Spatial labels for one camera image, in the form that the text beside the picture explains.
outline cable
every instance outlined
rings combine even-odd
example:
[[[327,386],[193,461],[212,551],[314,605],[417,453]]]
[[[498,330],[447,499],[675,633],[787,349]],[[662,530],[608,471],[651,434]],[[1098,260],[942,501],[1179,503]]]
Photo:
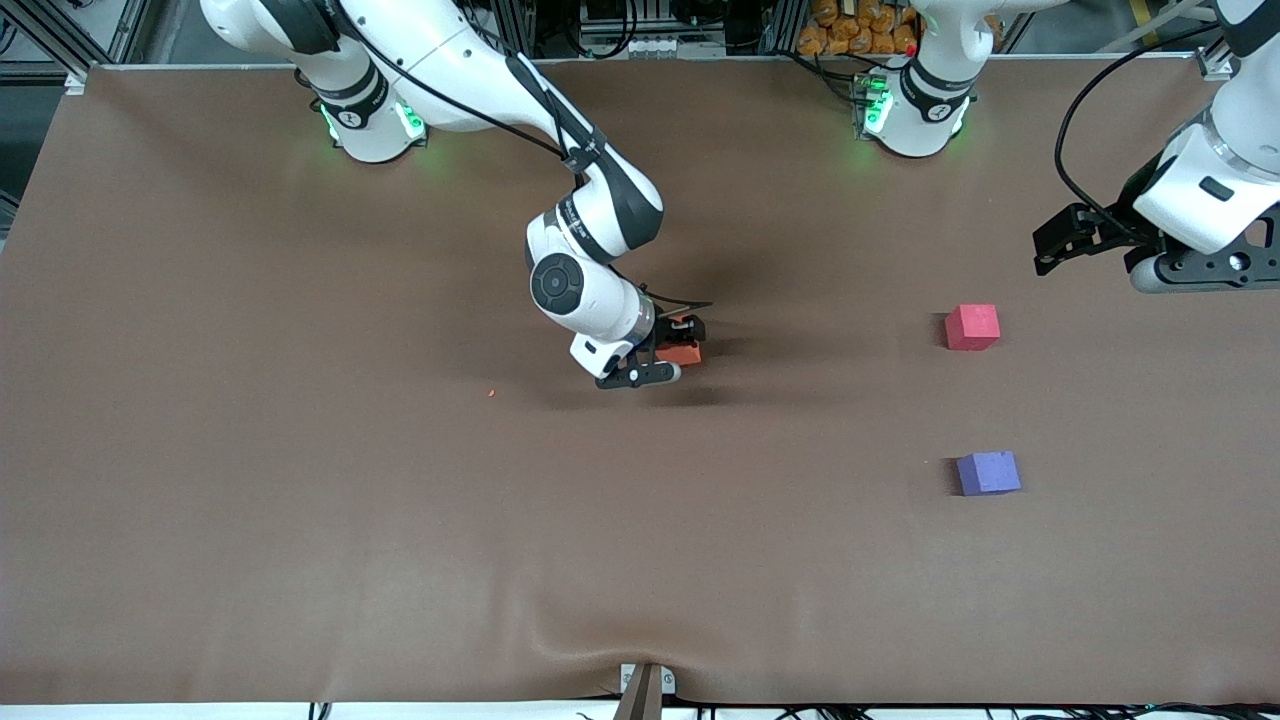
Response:
[[[10,47],[13,47],[13,41],[18,38],[18,26],[10,24],[8,18],[0,18],[0,22],[4,23],[0,26],[0,42],[4,44],[4,46],[0,47],[0,55],[4,55]],[[5,38],[6,32],[9,33],[8,40]]]
[[[1027,15],[1027,20],[1023,23],[1023,27],[1018,28],[1018,35],[1015,35],[1014,37],[1006,37],[1005,38],[1005,44],[1001,47],[1001,53],[1004,53],[1006,55],[1010,54],[1010,53],[1012,53],[1014,47],[1019,42],[1021,42],[1023,36],[1027,35],[1027,28],[1032,27],[1032,20],[1034,20],[1034,19],[1036,19],[1036,13],[1032,13],[1032,14]]]
[[[490,40],[489,42],[490,47],[493,47],[497,51],[506,51],[507,55],[511,56],[518,55],[516,49],[512,47],[511,44],[508,44],[502,36],[490,32],[489,28],[480,27],[480,22],[476,18],[475,0],[466,0],[463,3],[463,13],[467,15],[467,20],[471,24],[471,29],[476,31],[476,33]],[[557,105],[556,99],[552,96],[552,92],[545,87],[543,88],[543,97],[547,100],[547,110],[550,114],[552,120],[556,123],[556,141],[559,142],[561,146],[559,151],[561,160],[564,160],[568,158],[568,150],[564,146],[564,122],[561,119],[559,105]],[[577,190],[584,184],[586,184],[586,181],[582,178],[581,173],[575,173],[573,188]]]
[[[680,305],[685,310],[701,310],[703,307],[710,307],[713,305],[713,302],[709,301],[709,300],[707,300],[707,301],[703,301],[703,300],[676,300],[675,297],[664,297],[662,295],[658,295],[657,292],[649,292],[649,286],[648,284],[645,284],[645,283],[636,284],[636,283],[631,282],[631,278],[623,275],[622,272],[618,270],[617,268],[614,268],[613,265],[608,265],[608,268],[611,270],[613,270],[614,275],[618,275],[620,278],[622,278],[627,284],[635,286],[637,290],[640,290],[640,292],[643,292],[643,293],[648,295],[649,297],[652,297],[654,300],[658,300],[660,302],[671,302],[672,305]]]
[[[809,72],[817,72],[813,68],[813,65],[808,60],[805,60],[804,55],[800,55],[797,53],[792,53],[791,50],[778,50],[777,54],[778,55],[786,55],[787,58],[791,58],[796,63],[800,63],[800,65],[808,68]],[[902,68],[893,68],[893,67],[891,67],[891,65],[888,65],[886,63],[881,63],[879,60],[873,60],[873,59],[868,58],[867,55],[855,55],[852,53],[845,53],[845,56],[846,58],[852,58],[854,60],[858,60],[860,63],[867,63],[868,65],[872,65],[873,68],[883,68],[886,70],[901,70],[902,69]],[[813,58],[814,58],[814,60],[818,59],[817,55],[814,55]],[[851,79],[854,77],[854,76],[847,74],[847,73],[829,73],[829,74],[832,77],[838,77],[840,79]]]
[[[1089,197],[1089,193],[1084,192],[1084,188],[1082,188],[1079,184],[1075,183],[1074,179],[1071,179],[1071,176],[1068,174],[1066,168],[1062,165],[1062,145],[1066,142],[1066,131],[1071,126],[1071,118],[1075,117],[1075,111],[1080,108],[1080,102],[1084,102],[1084,99],[1089,95],[1089,92],[1093,91],[1094,87],[1098,86],[1098,83],[1101,83],[1103,79],[1106,79],[1107,76],[1110,76],[1111,73],[1114,73],[1117,69],[1123,68],[1125,64],[1128,64],[1134,58],[1144,55],[1144,54],[1147,54],[1147,53],[1149,53],[1152,50],[1156,50],[1158,47],[1164,47],[1166,45],[1170,45],[1170,44],[1174,44],[1174,42],[1181,41],[1181,40],[1187,40],[1188,37],[1194,37],[1194,36],[1197,36],[1197,35],[1199,35],[1202,32],[1208,32],[1208,31],[1211,31],[1211,29],[1213,29],[1216,27],[1217,27],[1217,23],[1210,23],[1207,26],[1198,27],[1196,29],[1190,29],[1190,31],[1187,31],[1187,32],[1180,32],[1180,33],[1178,33],[1178,35],[1175,35],[1172,37],[1169,37],[1166,40],[1161,40],[1160,42],[1156,42],[1156,44],[1151,45],[1149,47],[1139,47],[1138,50],[1134,50],[1134,51],[1129,53],[1128,55],[1125,55],[1124,58],[1120,58],[1119,60],[1111,63],[1106,68],[1102,68],[1102,72],[1100,72],[1098,74],[1093,76],[1093,79],[1091,79],[1088,83],[1085,83],[1084,90],[1082,90],[1080,94],[1075,96],[1075,100],[1073,100],[1071,105],[1066,109],[1066,114],[1062,115],[1062,124],[1061,124],[1061,127],[1059,127],[1059,131],[1057,131],[1057,142],[1053,143],[1053,168],[1057,170],[1057,177],[1060,177],[1062,179],[1062,183],[1068,187],[1068,190],[1070,190],[1073,193],[1075,193],[1076,197],[1079,197],[1082,201],[1084,201],[1084,204],[1088,205],[1091,210],[1093,210],[1094,213],[1097,213],[1097,215],[1100,218],[1102,218],[1103,220],[1106,220],[1106,222],[1111,223],[1112,225],[1115,225],[1117,229],[1120,229],[1120,232],[1123,232],[1129,238],[1138,240],[1138,241],[1142,240],[1142,238],[1138,237],[1137,233],[1134,233],[1132,229],[1129,229],[1128,225],[1125,225],[1124,223],[1121,223],[1120,220],[1117,220],[1114,215],[1111,215],[1111,213],[1108,213],[1105,208],[1102,208],[1102,205],[1100,205],[1097,200],[1094,200],[1093,197]]]
[[[822,63],[818,60],[817,55],[814,55],[813,61],[810,63],[803,55],[797,55],[795,53],[791,53],[790,50],[780,50],[777,54],[778,55],[783,55],[786,58],[791,58],[801,68],[804,68],[804,69],[809,70],[810,73],[813,73],[813,74],[818,76],[819,78],[822,78],[822,82],[827,86],[827,90],[829,90],[832,92],[832,95],[835,95],[836,97],[844,100],[845,102],[851,102],[854,105],[863,105],[864,104],[864,102],[859,101],[858,99],[855,99],[852,96],[852,87],[851,87],[851,85],[852,85],[854,78],[856,76],[850,74],[850,73],[836,73],[836,72],[831,72],[831,70],[823,68]],[[852,56],[852,58],[855,60],[861,60],[864,63],[872,63],[872,64],[879,65],[879,63],[876,63],[876,60],[872,60],[869,58],[861,58],[861,56]],[[849,94],[842,92],[838,87],[836,87],[835,85],[832,85],[832,81],[850,83],[850,91],[849,91]]]
[[[577,42],[577,40],[573,38],[573,32],[571,27],[573,24],[572,9],[575,5],[577,5],[577,0],[564,0],[563,4],[564,10],[562,18],[564,20],[563,33],[564,33],[564,41],[568,42],[568,46],[572,47],[573,51],[577,53],[580,56],[591,58],[594,60],[608,60],[609,58],[617,56],[623,50],[626,50],[631,45],[631,41],[636,38],[636,31],[640,29],[640,9],[636,6],[636,0],[627,0],[627,8],[631,10],[631,29],[630,31],[627,29],[627,17],[623,14],[622,35],[618,37],[618,42],[617,45],[613,46],[613,50],[609,50],[604,55],[596,55],[595,51],[582,47]],[[581,26],[582,23],[581,20],[579,20],[579,27],[581,28]]]
[[[549,143],[549,142],[547,142],[547,141],[544,141],[541,138],[534,137],[534,136],[529,135],[527,132],[525,132],[525,131],[522,131],[522,129],[520,129],[517,127],[509,126],[509,124],[507,124],[507,123],[504,123],[504,122],[502,122],[502,120],[499,120],[497,118],[490,118],[489,115],[481,113],[480,110],[476,110],[475,108],[471,108],[468,105],[463,105],[462,102],[460,102],[460,101],[449,97],[448,95],[440,92],[439,90],[435,90],[434,87],[431,87],[431,86],[426,85],[425,82],[422,82],[422,81],[417,79],[416,77],[413,77],[412,73],[410,73],[408,70],[406,70],[404,68],[402,68],[398,63],[396,63],[390,58],[388,58],[387,54],[384,54],[381,50],[378,49],[378,46],[375,46],[372,42],[369,42],[369,40],[364,36],[364,33],[360,32],[360,28],[356,26],[356,23],[351,22],[351,17],[347,14],[347,10],[342,6],[342,4],[337,4],[337,5],[338,5],[338,12],[342,13],[342,18],[347,22],[347,26],[351,29],[352,35],[356,36],[356,40],[358,40],[365,46],[365,49],[369,50],[375,58],[378,58],[379,60],[381,60],[384,65],[387,65],[388,68],[393,69],[396,72],[396,74],[398,74],[402,78],[410,81],[411,83],[413,83],[415,86],[417,86],[422,91],[433,95],[438,100],[448,102],[449,105],[457,108],[458,110],[462,110],[463,113],[467,113],[468,115],[479,118],[479,119],[481,119],[481,120],[484,120],[484,122],[486,122],[486,123],[489,123],[489,124],[492,124],[494,127],[499,127],[499,128],[509,132],[511,135],[515,135],[516,137],[520,137],[522,140],[532,142],[534,145],[541,147],[543,150],[550,152],[552,155],[556,155],[561,160],[564,159],[564,150],[563,149],[556,147],[554,145],[552,145],[552,143]]]

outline foam block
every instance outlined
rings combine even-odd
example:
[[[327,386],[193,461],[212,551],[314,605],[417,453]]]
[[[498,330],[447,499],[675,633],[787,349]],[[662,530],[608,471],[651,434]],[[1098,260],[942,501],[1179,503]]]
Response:
[[[974,452],[956,461],[964,495],[1001,495],[1023,488],[1014,454]]]
[[[987,350],[1000,340],[995,305],[957,305],[947,315],[946,327],[951,350]]]
[[[672,345],[658,348],[658,360],[675,363],[681,368],[696,365],[703,361],[703,348],[695,342],[692,345]]]

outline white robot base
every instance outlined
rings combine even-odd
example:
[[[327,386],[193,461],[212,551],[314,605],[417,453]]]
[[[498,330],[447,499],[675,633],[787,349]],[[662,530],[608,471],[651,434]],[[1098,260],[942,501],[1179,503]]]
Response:
[[[946,147],[964,123],[969,109],[966,97],[960,108],[952,110],[948,105],[934,105],[925,117],[906,101],[902,88],[904,68],[876,68],[858,76],[855,83],[854,127],[859,137],[876,140],[886,150],[905,158],[927,158]]]
[[[430,128],[403,102],[388,102],[370,117],[362,129],[348,128],[340,118],[334,118],[324,105],[320,115],[329,126],[334,147],[347,151],[361,163],[389,163],[411,147],[426,147]]]

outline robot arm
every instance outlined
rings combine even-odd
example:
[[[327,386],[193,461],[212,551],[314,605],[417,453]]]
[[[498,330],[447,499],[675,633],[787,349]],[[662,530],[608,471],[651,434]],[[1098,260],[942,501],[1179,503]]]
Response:
[[[417,140],[413,123],[401,122],[406,108],[440,129],[531,126],[556,141],[586,182],[529,224],[534,302],[575,333],[570,352],[599,387],[678,379],[680,366],[657,350],[701,340],[700,322],[668,318],[611,266],[658,234],[663,205],[653,183],[529,59],[494,51],[449,0],[320,3],[201,6],[233,45],[293,61],[357,160],[389,160]]]
[[[942,150],[960,132],[973,85],[991,58],[995,35],[987,15],[1029,13],[1065,1],[911,0],[924,18],[919,51],[869,73],[879,90],[860,110],[860,132],[908,158]]]
[[[1240,69],[1178,128],[1107,208],[1073,204],[1034,233],[1036,268],[1114,247],[1142,292],[1280,287],[1280,0],[1220,0],[1222,35]],[[1262,243],[1244,232],[1266,224]]]

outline orange block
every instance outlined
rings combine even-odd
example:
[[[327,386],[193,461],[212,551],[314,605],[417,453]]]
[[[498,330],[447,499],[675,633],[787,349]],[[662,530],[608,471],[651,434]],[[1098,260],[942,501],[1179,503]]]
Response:
[[[675,363],[680,366],[696,365],[703,361],[703,348],[698,347],[696,342],[692,345],[671,345],[667,347],[659,347],[658,360]]]

